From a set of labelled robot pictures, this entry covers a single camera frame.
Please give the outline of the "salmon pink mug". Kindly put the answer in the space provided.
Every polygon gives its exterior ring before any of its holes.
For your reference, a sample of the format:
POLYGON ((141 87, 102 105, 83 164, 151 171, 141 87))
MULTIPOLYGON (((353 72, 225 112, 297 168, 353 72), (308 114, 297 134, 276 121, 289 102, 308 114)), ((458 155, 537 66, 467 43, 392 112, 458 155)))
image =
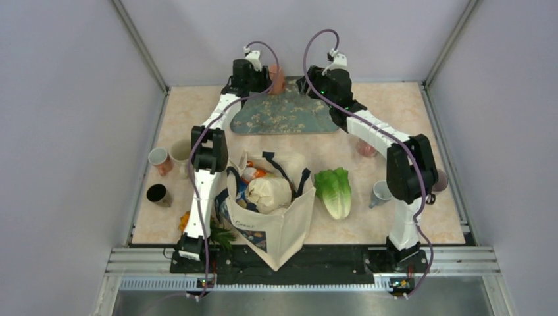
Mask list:
POLYGON ((173 162, 168 151, 162 147, 156 147, 149 152, 149 164, 155 167, 161 177, 166 176, 173 169, 173 162))
POLYGON ((273 64, 268 67, 270 79, 272 80, 273 87, 268 92, 269 95, 280 95, 284 93, 286 87, 286 80, 283 68, 278 64, 273 64))

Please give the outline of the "pink patterned mug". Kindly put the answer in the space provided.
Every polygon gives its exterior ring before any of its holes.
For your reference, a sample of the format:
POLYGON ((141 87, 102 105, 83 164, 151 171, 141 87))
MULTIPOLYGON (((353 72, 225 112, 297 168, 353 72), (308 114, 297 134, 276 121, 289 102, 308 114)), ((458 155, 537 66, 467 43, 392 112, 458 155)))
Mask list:
POLYGON ((359 139, 357 141, 356 150, 359 155, 366 158, 375 157, 378 154, 377 150, 374 147, 372 147, 370 144, 362 139, 359 139))

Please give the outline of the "cream dragon print mug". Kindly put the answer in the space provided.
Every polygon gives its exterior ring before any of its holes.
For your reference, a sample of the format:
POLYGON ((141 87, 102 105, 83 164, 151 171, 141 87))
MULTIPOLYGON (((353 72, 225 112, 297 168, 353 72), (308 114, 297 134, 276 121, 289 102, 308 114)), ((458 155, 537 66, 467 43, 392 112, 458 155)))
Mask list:
POLYGON ((170 148, 170 158, 178 168, 178 174, 186 179, 188 178, 187 163, 191 153, 191 143, 187 139, 174 142, 170 148))

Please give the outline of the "white ceramic mug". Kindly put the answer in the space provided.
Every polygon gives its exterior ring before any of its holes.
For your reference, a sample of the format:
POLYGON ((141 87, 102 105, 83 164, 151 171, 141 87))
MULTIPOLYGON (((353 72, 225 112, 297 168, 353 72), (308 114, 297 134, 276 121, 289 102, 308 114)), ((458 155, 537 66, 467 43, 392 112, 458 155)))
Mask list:
POLYGON ((386 180, 378 181, 374 184, 369 207, 372 209, 376 206, 383 205, 392 200, 393 195, 390 192, 386 180))

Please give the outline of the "mauve purple mug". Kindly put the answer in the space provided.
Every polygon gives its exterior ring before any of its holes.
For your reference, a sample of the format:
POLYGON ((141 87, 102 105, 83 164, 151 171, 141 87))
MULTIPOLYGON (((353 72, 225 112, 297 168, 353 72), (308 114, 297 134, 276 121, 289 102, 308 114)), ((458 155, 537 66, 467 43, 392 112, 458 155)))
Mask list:
POLYGON ((432 204, 436 202, 436 195, 443 192, 449 185, 449 180, 447 178, 446 173, 441 169, 437 169, 437 173, 438 173, 438 180, 433 185, 431 196, 430 196, 430 201, 432 202, 432 204))

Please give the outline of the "brown striped mug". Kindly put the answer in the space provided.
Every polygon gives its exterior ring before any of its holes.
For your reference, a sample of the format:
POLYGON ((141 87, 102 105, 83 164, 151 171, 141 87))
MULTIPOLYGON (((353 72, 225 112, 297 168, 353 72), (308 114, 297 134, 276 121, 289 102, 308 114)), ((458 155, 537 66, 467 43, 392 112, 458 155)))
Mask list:
POLYGON ((172 206, 172 194, 163 184, 154 184, 146 191, 146 198, 160 207, 172 206))

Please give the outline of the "cream canvas tote bag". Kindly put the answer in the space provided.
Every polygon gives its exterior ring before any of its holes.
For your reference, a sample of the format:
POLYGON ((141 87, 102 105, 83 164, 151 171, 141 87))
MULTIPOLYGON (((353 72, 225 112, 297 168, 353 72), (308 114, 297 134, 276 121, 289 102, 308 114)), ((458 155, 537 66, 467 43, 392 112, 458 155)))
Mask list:
POLYGON ((302 248, 310 230, 316 190, 306 158, 296 152, 243 152, 239 163, 229 162, 225 188, 230 194, 226 200, 230 219, 221 223, 237 230, 241 240, 273 271, 279 270, 302 248), (237 186, 247 161, 290 183, 289 207, 262 214, 252 203, 247 202, 247 207, 236 203, 237 186))

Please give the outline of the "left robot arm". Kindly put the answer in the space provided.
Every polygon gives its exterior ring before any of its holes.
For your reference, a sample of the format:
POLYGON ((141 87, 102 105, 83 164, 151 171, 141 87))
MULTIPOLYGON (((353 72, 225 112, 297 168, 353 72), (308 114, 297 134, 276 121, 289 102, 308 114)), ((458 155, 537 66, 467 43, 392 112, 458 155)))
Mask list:
POLYGON ((191 130, 191 157, 187 172, 192 181, 190 217, 178 242, 177 253, 195 272, 211 264, 208 239, 213 198, 228 164, 225 128, 250 98, 267 92, 272 81, 267 66, 254 59, 236 59, 216 107, 202 124, 191 130))

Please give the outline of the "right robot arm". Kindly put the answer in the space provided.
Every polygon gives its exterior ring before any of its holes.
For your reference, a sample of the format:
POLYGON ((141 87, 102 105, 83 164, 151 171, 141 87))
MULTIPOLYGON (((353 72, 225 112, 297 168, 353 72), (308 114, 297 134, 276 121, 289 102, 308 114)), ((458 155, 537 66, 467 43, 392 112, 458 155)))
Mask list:
POLYGON ((404 271, 419 252, 417 224, 438 181, 429 138, 400 132, 374 116, 354 99, 347 70, 312 65, 297 81, 297 87, 300 94, 324 101, 336 126, 365 141, 385 158, 387 187, 395 198, 395 223, 386 239, 386 263, 394 271, 404 271))

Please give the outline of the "teal floral serving tray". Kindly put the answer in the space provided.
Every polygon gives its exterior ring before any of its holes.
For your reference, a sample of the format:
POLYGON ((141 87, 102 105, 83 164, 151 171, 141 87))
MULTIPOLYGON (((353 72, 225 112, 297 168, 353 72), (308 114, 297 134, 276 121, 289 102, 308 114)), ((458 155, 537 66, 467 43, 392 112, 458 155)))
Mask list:
POLYGON ((250 99, 230 123, 232 132, 241 135, 325 134, 338 130, 329 107, 321 100, 300 95, 296 78, 286 79, 279 95, 250 99))

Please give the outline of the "green romaine lettuce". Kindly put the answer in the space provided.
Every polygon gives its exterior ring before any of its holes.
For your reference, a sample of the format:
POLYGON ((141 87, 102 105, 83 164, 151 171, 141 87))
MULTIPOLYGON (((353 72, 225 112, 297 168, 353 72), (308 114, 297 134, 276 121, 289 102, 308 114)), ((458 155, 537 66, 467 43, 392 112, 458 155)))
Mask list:
POLYGON ((327 169, 315 174, 316 196, 335 220, 343 220, 351 211, 349 172, 343 167, 327 169))

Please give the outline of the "blue cookie snack bag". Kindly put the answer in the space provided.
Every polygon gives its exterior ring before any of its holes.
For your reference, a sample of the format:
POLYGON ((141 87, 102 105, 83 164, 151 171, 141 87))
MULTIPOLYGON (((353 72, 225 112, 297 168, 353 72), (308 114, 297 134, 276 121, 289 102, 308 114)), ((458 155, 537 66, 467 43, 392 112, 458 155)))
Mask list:
MULTIPOLYGON (((241 180, 240 185, 237 186, 236 197, 234 198, 236 203, 241 207, 247 207, 247 200, 245 197, 245 191, 247 189, 247 184, 241 180)), ((223 189, 215 198, 215 208, 216 208, 216 217, 217 219, 222 222, 223 220, 229 220, 230 215, 228 212, 228 206, 226 204, 226 200, 230 197, 228 189, 223 189)))

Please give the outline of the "cream paper wrapped package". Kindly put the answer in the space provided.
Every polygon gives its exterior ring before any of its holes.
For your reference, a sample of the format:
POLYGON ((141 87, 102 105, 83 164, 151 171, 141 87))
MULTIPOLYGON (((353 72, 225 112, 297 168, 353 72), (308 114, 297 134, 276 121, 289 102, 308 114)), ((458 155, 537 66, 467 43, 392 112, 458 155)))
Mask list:
POLYGON ((292 202, 292 189, 285 178, 264 176, 252 180, 247 187, 246 198, 259 213, 269 214, 287 208, 292 202))

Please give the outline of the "pineapple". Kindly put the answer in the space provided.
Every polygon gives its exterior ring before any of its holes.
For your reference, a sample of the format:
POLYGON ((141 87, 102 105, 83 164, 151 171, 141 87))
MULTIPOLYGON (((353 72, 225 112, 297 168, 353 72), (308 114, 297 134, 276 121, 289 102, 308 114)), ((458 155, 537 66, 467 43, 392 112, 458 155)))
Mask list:
MULTIPOLYGON (((180 217, 180 224, 178 228, 180 230, 185 229, 189 222, 190 211, 186 211, 180 217)), ((228 228, 225 228, 223 224, 219 223, 215 217, 211 217, 210 221, 211 234, 209 240, 213 244, 221 245, 225 250, 232 250, 232 242, 236 241, 236 235, 228 228)))

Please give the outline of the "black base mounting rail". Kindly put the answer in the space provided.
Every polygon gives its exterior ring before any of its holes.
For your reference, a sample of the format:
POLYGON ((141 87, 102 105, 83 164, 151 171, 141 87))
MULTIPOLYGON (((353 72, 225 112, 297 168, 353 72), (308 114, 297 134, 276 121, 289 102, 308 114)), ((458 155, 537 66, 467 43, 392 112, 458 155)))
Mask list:
POLYGON ((209 262, 167 255, 170 272, 216 277, 218 285, 333 286, 371 285, 382 277, 394 284, 419 277, 432 260, 425 250, 396 261, 385 246, 306 245, 277 271, 246 245, 209 248, 209 262))

